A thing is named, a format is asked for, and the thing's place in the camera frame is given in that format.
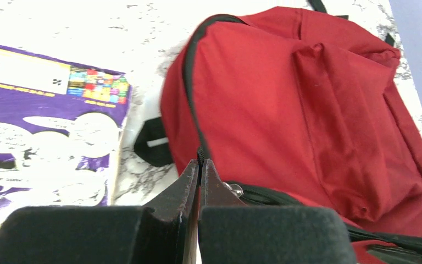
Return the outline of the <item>purple comic book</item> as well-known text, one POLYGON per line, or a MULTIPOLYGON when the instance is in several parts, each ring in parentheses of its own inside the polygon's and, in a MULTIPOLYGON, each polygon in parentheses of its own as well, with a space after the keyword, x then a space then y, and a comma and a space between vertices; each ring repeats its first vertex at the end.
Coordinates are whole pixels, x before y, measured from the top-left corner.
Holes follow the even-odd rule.
POLYGON ((0 45, 0 226, 26 206, 109 206, 124 73, 0 45))

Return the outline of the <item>red student backpack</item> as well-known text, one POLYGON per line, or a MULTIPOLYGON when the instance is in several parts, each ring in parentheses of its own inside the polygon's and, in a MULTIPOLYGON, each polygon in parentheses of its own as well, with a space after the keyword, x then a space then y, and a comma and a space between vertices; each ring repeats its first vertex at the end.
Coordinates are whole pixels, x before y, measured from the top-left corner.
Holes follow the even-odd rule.
POLYGON ((256 205, 331 208, 360 263, 422 263, 422 138, 401 53, 321 1, 203 21, 134 144, 156 167, 198 156, 256 205))

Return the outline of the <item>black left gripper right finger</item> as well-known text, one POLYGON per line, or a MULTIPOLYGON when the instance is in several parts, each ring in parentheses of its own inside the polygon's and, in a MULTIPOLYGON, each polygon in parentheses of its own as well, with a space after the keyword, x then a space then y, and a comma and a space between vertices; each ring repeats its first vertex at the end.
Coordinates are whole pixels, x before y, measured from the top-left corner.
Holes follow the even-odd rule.
POLYGON ((202 263, 230 263, 232 243, 238 241, 233 209, 243 203, 221 181, 214 162, 205 159, 201 172, 199 249, 202 263))

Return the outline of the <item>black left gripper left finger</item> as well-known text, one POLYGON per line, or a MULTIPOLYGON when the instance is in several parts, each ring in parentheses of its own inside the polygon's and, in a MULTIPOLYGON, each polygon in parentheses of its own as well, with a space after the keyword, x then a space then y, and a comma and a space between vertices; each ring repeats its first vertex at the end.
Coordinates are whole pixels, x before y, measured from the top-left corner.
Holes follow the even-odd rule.
POLYGON ((192 159, 175 182, 146 203, 154 211, 143 263, 196 263, 198 178, 199 162, 192 159))

